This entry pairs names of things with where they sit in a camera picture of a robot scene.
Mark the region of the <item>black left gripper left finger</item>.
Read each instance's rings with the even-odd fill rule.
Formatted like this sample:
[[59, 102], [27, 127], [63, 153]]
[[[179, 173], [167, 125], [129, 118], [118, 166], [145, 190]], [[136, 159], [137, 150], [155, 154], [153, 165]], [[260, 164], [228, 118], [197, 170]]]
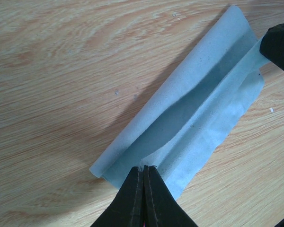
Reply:
[[133, 167], [111, 204], [92, 226], [143, 227], [143, 194], [143, 172], [138, 167]]

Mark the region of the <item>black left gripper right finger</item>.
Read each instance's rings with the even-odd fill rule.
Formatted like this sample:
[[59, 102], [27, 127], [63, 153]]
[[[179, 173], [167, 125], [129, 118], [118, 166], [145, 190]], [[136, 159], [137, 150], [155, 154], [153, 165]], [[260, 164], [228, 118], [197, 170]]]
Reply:
[[196, 227], [177, 204], [155, 166], [144, 166], [144, 224], [146, 227]]

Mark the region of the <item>light blue cleaning cloth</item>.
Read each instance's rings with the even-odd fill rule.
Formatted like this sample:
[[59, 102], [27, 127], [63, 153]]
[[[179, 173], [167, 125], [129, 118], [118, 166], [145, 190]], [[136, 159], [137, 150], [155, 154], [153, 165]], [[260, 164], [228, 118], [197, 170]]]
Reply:
[[258, 39], [230, 6], [90, 167], [120, 188], [132, 167], [155, 166], [177, 199], [259, 96]]

